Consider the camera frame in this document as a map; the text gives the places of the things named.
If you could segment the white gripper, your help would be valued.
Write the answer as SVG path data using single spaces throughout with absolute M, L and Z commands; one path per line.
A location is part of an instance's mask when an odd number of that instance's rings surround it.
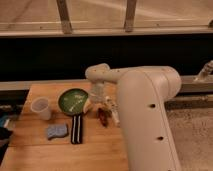
M 104 84 L 101 82 L 92 83 L 89 97 L 93 103 L 102 103 L 104 101 Z M 90 100 L 87 100 L 83 106 L 84 114 L 92 109 L 92 103 Z

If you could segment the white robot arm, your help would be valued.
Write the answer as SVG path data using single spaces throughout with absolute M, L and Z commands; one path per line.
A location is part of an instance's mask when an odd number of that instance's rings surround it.
M 181 88 L 179 73 L 169 66 L 112 69 L 103 63 L 85 71 L 90 99 L 103 98 L 102 85 L 117 85 L 118 118 L 129 171 L 181 171 L 164 103 Z

